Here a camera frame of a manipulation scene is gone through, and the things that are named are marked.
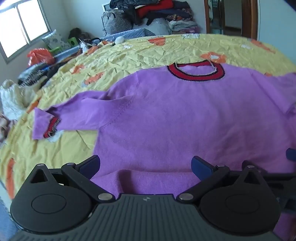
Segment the purple sweater red collar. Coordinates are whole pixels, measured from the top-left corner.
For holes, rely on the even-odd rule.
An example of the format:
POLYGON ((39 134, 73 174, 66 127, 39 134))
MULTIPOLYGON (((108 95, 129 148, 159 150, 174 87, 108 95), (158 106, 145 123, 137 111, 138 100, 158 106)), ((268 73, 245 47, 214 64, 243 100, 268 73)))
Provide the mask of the purple sweater red collar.
POLYGON ((98 132, 101 167, 92 181, 118 196, 178 195, 198 182, 191 159, 233 170, 245 160, 294 172, 295 73, 201 61, 143 69, 106 91, 85 91, 36 109, 32 137, 98 132))

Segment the wooden door frame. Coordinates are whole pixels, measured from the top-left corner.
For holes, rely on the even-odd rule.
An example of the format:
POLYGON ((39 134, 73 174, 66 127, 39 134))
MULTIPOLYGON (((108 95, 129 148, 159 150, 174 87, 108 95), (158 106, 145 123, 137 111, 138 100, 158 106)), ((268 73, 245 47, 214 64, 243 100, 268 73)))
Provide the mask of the wooden door frame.
POLYGON ((257 39, 258 1, 204 1, 206 33, 257 39))

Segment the yellow floral bed sheet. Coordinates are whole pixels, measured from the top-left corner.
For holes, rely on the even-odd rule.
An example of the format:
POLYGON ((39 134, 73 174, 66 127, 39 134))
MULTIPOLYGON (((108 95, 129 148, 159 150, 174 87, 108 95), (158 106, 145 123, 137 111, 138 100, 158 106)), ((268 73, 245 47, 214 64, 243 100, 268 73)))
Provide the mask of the yellow floral bed sheet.
POLYGON ((87 90, 107 90, 140 69, 201 60, 247 67, 268 76, 295 71, 295 64, 272 45, 214 34, 142 37, 118 45, 101 43, 89 54, 75 53, 44 87, 36 91, 27 88, 25 94, 11 101, 22 103, 23 110, 1 146, 1 198, 11 201, 39 162, 58 168, 72 158, 84 159, 92 154, 92 131, 61 133, 51 141, 34 141, 34 108, 46 109, 87 90))

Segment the checkered houndstooth bag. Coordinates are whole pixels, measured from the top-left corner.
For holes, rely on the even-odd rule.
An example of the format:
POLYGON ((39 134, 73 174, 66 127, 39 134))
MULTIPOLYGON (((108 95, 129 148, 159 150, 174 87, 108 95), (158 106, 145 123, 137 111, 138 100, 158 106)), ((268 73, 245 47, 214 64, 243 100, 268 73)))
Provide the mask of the checkered houndstooth bag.
POLYGON ((125 16, 123 10, 110 9, 106 10, 102 16, 102 31, 103 36, 109 36, 132 29, 132 24, 125 16))

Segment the white plastic bag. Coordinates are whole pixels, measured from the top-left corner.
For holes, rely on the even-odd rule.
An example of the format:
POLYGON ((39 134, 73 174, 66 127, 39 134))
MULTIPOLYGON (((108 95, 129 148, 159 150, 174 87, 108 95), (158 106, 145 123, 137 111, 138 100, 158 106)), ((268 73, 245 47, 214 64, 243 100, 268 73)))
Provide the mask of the white plastic bag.
POLYGON ((154 33, 156 36, 171 35, 171 29, 169 27, 169 22, 164 18, 154 19, 149 25, 147 25, 148 19, 142 19, 141 25, 133 25, 133 29, 145 28, 150 32, 154 33))

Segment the pile of clothes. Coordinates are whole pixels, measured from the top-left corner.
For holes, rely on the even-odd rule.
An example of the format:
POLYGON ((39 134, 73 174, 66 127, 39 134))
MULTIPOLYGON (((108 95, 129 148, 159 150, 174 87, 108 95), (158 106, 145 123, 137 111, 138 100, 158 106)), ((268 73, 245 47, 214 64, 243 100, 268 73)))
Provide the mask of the pile of clothes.
POLYGON ((200 33, 187 1, 110 1, 109 7, 120 11, 132 25, 141 25, 143 19, 147 20, 146 25, 155 19, 164 19, 174 34, 200 33))

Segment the orange plastic bag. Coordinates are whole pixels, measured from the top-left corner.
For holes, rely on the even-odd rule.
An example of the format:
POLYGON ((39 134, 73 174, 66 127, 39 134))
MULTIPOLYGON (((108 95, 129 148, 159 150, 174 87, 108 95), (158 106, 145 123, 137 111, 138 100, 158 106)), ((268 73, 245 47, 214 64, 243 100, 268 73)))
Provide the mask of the orange plastic bag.
POLYGON ((39 63, 46 63, 48 65, 55 63, 53 55, 45 48, 33 49, 27 54, 27 57, 29 58, 28 66, 33 66, 39 63))

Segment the white quilted jacket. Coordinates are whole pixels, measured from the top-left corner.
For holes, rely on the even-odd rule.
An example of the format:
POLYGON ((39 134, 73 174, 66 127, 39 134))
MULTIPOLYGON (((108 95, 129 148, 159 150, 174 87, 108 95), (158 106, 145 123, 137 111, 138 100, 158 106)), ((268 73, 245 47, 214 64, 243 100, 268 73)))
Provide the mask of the white quilted jacket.
POLYGON ((3 114, 11 121, 18 121, 35 98, 36 92, 29 86, 20 86, 7 79, 1 85, 3 114))

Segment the patterned white pillow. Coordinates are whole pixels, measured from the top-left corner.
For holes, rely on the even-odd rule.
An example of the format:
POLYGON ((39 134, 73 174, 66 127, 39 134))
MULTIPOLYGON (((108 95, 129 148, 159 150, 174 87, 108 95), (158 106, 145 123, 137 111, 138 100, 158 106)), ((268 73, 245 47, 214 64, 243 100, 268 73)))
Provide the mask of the patterned white pillow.
POLYGON ((59 48, 61 51, 65 51, 71 48, 71 45, 57 32, 56 29, 44 36, 42 40, 51 50, 59 48))

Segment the dark patterned clothes heap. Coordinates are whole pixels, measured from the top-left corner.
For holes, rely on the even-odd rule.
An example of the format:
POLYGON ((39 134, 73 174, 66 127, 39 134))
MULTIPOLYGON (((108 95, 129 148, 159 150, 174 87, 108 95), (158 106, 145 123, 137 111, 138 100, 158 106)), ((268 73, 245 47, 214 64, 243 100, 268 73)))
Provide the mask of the dark patterned clothes heap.
POLYGON ((58 69, 65 64, 66 62, 55 63, 53 65, 46 63, 32 65, 18 76, 18 85, 31 86, 37 83, 42 77, 46 77, 41 82, 41 87, 43 87, 57 73, 58 69))

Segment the window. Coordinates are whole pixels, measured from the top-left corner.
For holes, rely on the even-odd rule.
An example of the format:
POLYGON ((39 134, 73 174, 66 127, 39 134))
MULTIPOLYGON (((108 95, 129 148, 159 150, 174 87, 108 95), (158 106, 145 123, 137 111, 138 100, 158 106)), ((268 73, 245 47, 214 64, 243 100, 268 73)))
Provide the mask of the window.
POLYGON ((1 1, 1 56, 5 63, 49 32, 41 1, 1 1))

